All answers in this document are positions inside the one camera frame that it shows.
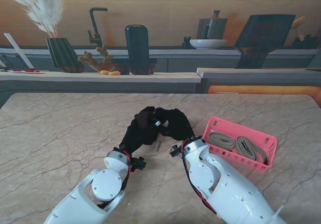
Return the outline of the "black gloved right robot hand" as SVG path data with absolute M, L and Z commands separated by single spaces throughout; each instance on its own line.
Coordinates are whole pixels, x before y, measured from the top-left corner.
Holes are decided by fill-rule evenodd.
M 161 122 L 159 133 L 177 141 L 193 137 L 194 131 L 186 115 L 179 109 L 156 108 L 152 115 Z

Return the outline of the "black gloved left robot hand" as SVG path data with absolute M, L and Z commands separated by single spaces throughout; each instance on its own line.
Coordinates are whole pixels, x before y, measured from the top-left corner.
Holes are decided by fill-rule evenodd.
M 154 110 L 154 106 L 147 106 L 134 115 L 119 145 L 120 150 L 132 154 L 142 145 L 152 145 L 157 140 L 159 130 L 155 120 L 152 119 Z

